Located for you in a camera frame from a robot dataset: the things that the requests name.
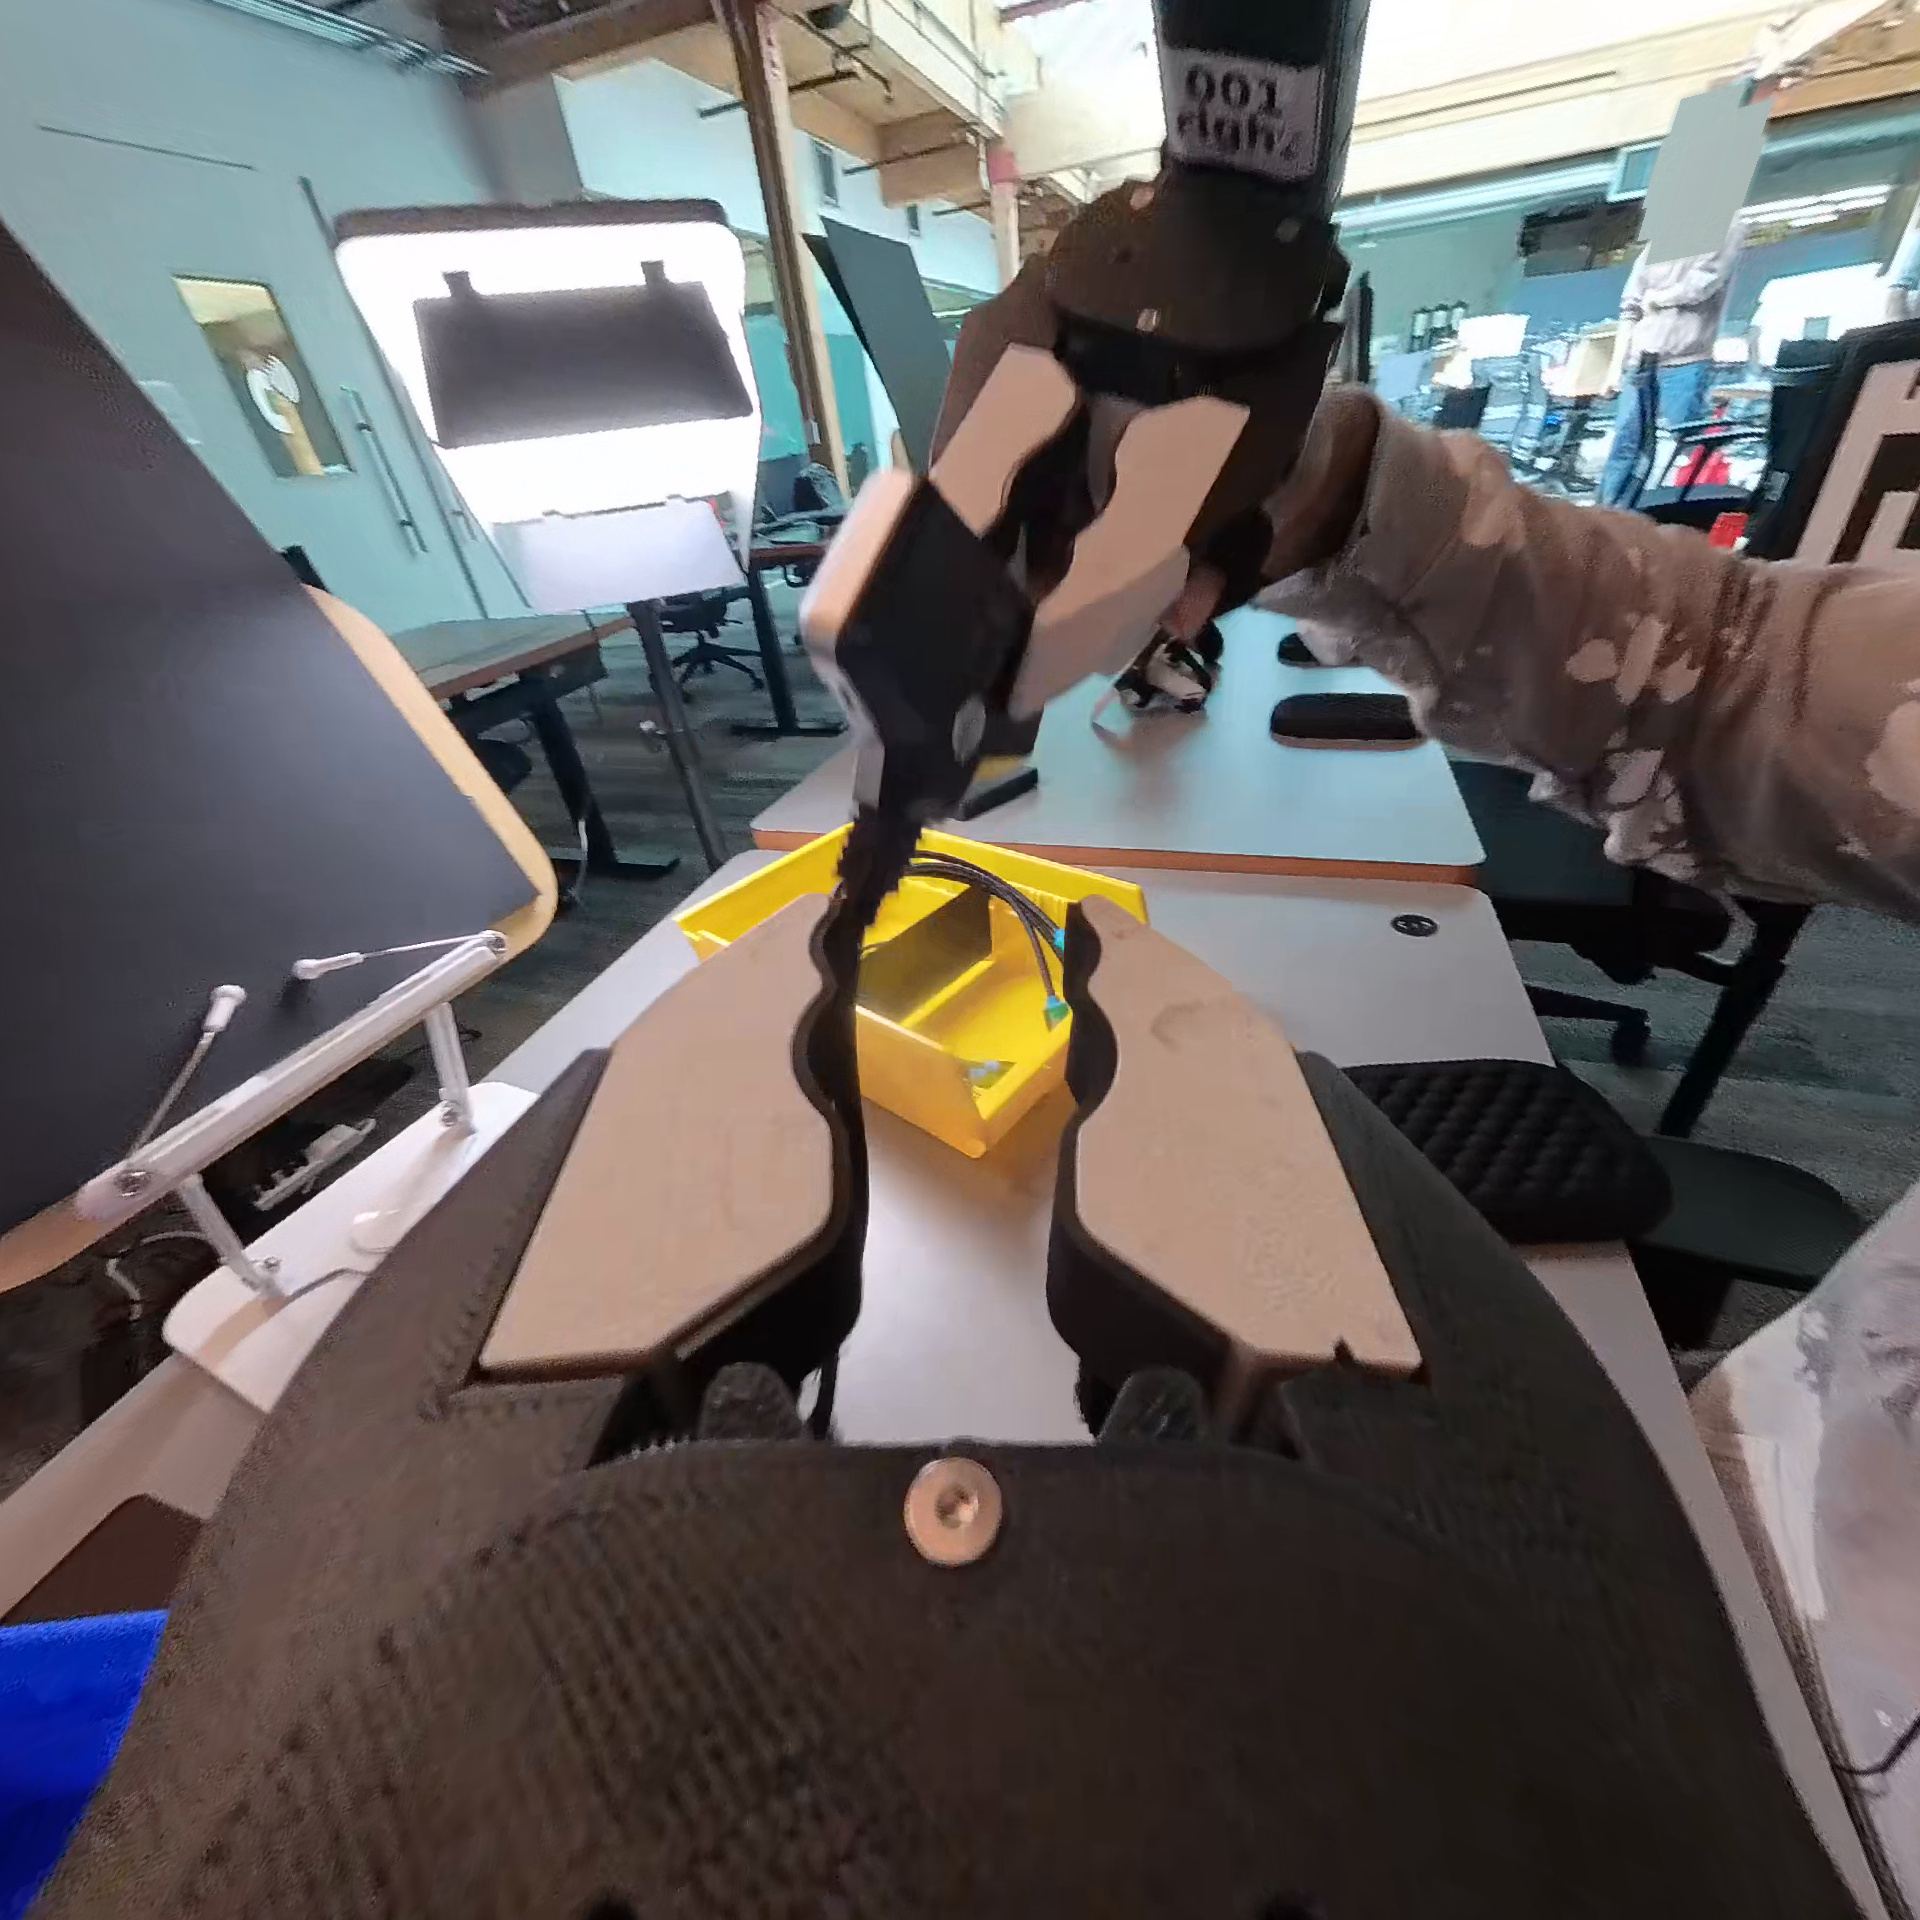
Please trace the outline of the person's right forearm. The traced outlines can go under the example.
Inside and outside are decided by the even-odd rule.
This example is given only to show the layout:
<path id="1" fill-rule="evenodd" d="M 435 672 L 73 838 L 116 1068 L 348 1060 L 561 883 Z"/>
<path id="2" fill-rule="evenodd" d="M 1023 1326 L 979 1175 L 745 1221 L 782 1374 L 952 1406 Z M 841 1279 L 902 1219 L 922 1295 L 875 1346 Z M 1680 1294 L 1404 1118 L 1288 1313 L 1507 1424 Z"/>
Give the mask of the person's right forearm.
<path id="1" fill-rule="evenodd" d="M 1358 530 L 1259 605 L 1620 864 L 1917 921 L 1917 575 L 1536 497 L 1382 408 Z"/>

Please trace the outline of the person's right hand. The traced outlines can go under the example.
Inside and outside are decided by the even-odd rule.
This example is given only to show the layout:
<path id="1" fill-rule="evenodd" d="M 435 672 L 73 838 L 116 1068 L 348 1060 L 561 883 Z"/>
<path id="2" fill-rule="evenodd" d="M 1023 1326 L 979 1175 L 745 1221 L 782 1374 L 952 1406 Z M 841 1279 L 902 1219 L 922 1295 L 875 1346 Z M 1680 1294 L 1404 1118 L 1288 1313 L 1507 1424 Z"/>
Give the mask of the person's right hand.
<path id="1" fill-rule="evenodd" d="M 1333 389 L 1264 504 L 1193 563 L 1185 588 L 1161 615 L 1161 633 L 1193 641 L 1264 588 L 1330 565 L 1358 530 L 1376 429 L 1373 396 L 1354 386 Z"/>

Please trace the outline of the white tablet stand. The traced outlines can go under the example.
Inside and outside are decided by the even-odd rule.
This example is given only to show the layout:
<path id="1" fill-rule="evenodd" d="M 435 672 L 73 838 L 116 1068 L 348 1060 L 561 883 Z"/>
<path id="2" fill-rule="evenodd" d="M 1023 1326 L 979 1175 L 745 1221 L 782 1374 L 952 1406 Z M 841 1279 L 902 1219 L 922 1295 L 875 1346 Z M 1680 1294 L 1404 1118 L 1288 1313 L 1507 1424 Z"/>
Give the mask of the white tablet stand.
<path id="1" fill-rule="evenodd" d="M 338 972 L 398 957 L 416 959 L 416 969 L 338 1026 L 185 1114 L 180 1096 L 246 1005 L 237 985 L 218 985 L 204 1002 L 199 1042 L 155 1118 L 119 1160 L 73 1195 L 76 1219 L 94 1228 L 116 1228 L 155 1199 L 175 1199 L 185 1207 L 214 1252 L 214 1270 L 168 1310 L 164 1339 L 175 1357 L 193 1361 L 259 1415 L 278 1403 L 319 1337 L 398 1252 L 398 1241 L 533 1107 L 526 1090 L 465 1077 L 452 1020 L 452 998 L 492 972 L 505 955 L 501 930 L 470 930 L 457 940 L 303 957 L 290 966 L 293 985 L 324 985 Z M 213 1201 L 204 1168 L 408 1028 L 420 1028 L 427 1039 L 437 1077 L 435 1114 L 414 1119 L 283 1224 L 259 1241 L 240 1241 Z"/>

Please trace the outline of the studio light panel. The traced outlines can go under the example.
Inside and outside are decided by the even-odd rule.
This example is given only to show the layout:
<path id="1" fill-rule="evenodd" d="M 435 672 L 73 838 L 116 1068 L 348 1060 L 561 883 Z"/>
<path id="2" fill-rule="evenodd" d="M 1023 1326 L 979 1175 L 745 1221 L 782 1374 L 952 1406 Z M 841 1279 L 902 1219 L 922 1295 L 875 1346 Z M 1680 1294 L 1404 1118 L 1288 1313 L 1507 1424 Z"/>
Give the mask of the studio light panel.
<path id="1" fill-rule="evenodd" d="M 452 501 L 539 616 L 629 615 L 696 838 L 728 854 L 658 606 L 745 586 L 760 455 L 745 248 L 708 200 L 383 205 L 338 279 Z"/>

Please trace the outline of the silver hub adapter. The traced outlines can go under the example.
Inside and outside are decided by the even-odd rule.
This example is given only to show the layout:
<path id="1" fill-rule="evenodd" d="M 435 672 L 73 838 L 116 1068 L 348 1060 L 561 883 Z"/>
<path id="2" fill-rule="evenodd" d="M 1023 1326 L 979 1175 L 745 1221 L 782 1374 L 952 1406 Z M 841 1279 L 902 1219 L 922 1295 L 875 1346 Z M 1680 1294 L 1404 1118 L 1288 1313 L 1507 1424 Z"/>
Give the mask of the silver hub adapter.
<path id="1" fill-rule="evenodd" d="M 858 489 L 799 600 L 850 715 L 856 812 L 941 824 L 984 760 L 1031 750 L 1039 723 L 1009 708 L 1028 633 L 1005 557 L 926 476 L 889 468 Z"/>

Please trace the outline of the person's grey hoodie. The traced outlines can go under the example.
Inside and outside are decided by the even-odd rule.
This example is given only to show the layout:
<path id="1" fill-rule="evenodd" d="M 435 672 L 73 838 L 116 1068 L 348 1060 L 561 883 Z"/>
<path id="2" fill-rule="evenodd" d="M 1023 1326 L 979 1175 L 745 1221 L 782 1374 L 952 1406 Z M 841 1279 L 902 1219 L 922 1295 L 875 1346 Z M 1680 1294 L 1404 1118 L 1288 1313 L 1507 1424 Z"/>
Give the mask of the person's grey hoodie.
<path id="1" fill-rule="evenodd" d="M 1692 1387 L 1898 1916 L 1917 1916 L 1917 1190 Z"/>

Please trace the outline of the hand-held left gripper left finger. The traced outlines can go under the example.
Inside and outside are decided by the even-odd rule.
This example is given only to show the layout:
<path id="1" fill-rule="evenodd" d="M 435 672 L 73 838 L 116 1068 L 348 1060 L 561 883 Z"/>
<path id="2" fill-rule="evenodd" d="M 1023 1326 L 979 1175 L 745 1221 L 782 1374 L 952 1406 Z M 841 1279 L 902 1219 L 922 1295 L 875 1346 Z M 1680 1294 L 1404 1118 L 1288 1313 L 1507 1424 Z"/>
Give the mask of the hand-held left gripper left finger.
<path id="1" fill-rule="evenodd" d="M 828 1417 L 867 1228 L 856 972 L 845 897 L 802 896 L 595 1055 L 484 1385 L 627 1379 L 677 1417 L 750 1361 Z"/>

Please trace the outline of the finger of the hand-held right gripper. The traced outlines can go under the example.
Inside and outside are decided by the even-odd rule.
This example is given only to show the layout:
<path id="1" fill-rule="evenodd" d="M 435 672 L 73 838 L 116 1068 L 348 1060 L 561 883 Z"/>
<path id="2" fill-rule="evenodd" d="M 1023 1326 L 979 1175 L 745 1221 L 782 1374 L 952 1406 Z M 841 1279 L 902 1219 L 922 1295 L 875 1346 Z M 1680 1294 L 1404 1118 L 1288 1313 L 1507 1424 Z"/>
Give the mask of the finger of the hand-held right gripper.
<path id="1" fill-rule="evenodd" d="M 1188 580 L 1193 525 L 1246 418 L 1242 401 L 1198 396 L 1125 423 L 1112 489 L 1031 616 L 1005 703 L 1016 723 L 1042 715 L 1085 679 L 1121 676 L 1157 638 Z"/>
<path id="2" fill-rule="evenodd" d="M 932 541 L 1019 541 L 1085 455 L 1085 396 L 1052 351 L 1012 345 L 926 474 Z"/>

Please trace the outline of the framed black white marker sign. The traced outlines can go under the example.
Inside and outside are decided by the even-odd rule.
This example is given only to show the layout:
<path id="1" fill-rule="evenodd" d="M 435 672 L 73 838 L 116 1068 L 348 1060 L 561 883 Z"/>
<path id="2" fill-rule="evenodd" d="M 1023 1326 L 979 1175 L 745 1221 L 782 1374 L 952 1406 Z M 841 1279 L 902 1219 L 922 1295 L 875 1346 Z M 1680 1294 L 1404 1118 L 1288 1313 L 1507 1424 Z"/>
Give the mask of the framed black white marker sign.
<path id="1" fill-rule="evenodd" d="M 1742 553 L 1917 575 L 1917 321 L 1788 345 Z"/>

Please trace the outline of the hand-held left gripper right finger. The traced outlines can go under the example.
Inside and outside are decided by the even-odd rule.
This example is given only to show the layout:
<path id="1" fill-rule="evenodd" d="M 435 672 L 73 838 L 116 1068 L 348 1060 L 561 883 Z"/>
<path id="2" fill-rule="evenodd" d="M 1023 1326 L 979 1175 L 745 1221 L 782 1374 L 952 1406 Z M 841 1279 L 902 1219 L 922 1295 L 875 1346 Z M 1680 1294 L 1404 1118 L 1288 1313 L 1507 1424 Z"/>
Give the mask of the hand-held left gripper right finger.
<path id="1" fill-rule="evenodd" d="M 1045 1307 L 1096 1398 L 1188 1374 L 1219 1428 L 1281 1380 L 1422 1354 L 1310 1070 L 1226 975 L 1086 897 L 1063 926 L 1070 1118 Z"/>

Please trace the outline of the black bin divider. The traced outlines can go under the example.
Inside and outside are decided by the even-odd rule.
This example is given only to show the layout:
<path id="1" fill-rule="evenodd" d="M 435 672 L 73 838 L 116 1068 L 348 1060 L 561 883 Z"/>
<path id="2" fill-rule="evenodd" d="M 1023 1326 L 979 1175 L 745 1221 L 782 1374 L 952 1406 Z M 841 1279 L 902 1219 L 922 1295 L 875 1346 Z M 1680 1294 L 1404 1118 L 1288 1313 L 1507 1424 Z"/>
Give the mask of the black bin divider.
<path id="1" fill-rule="evenodd" d="M 861 948 L 856 1002 L 865 1015 L 908 1028 L 993 957 L 993 896 L 960 887 Z"/>

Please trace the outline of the blue plastic bin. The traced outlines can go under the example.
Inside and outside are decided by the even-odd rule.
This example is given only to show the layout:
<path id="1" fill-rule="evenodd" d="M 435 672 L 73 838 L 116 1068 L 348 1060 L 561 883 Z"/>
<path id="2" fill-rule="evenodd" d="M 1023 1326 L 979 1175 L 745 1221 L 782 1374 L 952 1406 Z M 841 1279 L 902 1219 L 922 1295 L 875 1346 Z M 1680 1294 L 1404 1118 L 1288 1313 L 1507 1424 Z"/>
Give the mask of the blue plastic bin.
<path id="1" fill-rule="evenodd" d="M 164 1609 L 2 1627 L 2 1916 L 32 1908 L 107 1775 Z"/>

